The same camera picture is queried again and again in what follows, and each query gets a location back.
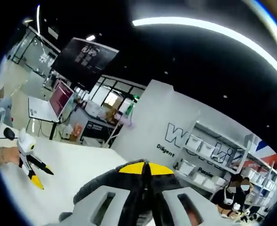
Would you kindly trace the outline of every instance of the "white wall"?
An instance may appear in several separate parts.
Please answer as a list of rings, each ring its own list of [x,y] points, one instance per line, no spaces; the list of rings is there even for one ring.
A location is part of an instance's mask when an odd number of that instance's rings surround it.
[[[241,143],[244,136],[251,133],[215,109],[175,92],[171,85],[152,80],[133,110],[135,128],[123,127],[112,149],[127,161],[147,158],[172,167],[180,149],[175,145],[175,140],[166,140],[168,124],[173,124],[175,129],[179,128],[176,131],[179,136],[177,139],[181,139],[186,131],[191,133],[197,119]],[[163,153],[157,148],[158,144],[174,156]]]

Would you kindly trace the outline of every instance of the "floor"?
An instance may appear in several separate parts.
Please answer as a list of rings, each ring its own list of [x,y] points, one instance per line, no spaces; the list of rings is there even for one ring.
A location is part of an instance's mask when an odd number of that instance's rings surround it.
[[[13,127],[16,129],[26,128],[29,121],[28,117],[28,96],[46,99],[50,96],[50,91],[42,89],[43,78],[31,72],[29,73],[20,65],[12,61],[7,61],[4,65],[4,89],[5,96],[12,97],[12,118]],[[53,140],[61,141],[58,131],[62,131],[65,125],[58,125]],[[31,120],[27,133],[39,137],[48,138],[52,128],[52,123],[41,122],[41,132],[39,132],[40,122],[38,120]]]

